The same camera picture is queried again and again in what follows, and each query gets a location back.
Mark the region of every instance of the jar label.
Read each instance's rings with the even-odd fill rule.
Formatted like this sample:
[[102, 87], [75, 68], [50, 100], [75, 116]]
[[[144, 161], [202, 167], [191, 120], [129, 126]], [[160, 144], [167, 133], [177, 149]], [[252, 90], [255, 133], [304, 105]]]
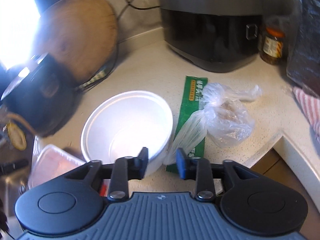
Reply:
[[276, 41], [266, 37], [263, 45], [263, 51], [271, 57], [281, 58], [282, 47], [283, 43], [281, 41]]

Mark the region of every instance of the black pot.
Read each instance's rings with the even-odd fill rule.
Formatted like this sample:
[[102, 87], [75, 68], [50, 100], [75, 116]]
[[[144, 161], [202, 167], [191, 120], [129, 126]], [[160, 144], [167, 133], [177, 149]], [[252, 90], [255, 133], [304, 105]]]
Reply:
[[4, 91], [1, 102], [23, 117], [40, 136], [52, 134], [69, 115], [75, 98], [73, 77], [54, 58], [34, 57]]

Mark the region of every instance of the pink plastic container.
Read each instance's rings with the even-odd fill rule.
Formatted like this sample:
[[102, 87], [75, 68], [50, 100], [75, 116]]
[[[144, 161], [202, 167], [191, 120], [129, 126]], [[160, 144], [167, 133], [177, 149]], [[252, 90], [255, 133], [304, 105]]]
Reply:
[[42, 150], [29, 176], [29, 189], [54, 179], [85, 162], [49, 144]]

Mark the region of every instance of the orange jar lid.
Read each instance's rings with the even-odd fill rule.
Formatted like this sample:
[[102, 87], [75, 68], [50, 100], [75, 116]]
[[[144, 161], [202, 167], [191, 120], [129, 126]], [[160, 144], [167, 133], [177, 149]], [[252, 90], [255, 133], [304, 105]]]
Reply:
[[275, 36], [277, 38], [284, 38], [285, 37], [284, 32], [282, 32], [281, 30], [277, 30], [277, 29], [273, 29], [273, 28], [267, 27], [266, 31], [270, 35]]

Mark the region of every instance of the wooden cutting board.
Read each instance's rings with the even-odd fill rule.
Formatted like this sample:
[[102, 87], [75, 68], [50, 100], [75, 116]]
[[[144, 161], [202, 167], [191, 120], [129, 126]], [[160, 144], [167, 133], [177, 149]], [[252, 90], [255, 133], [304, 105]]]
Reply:
[[31, 56], [50, 53], [82, 84], [108, 60], [116, 39], [116, 16], [106, 0], [60, 0], [41, 15]]

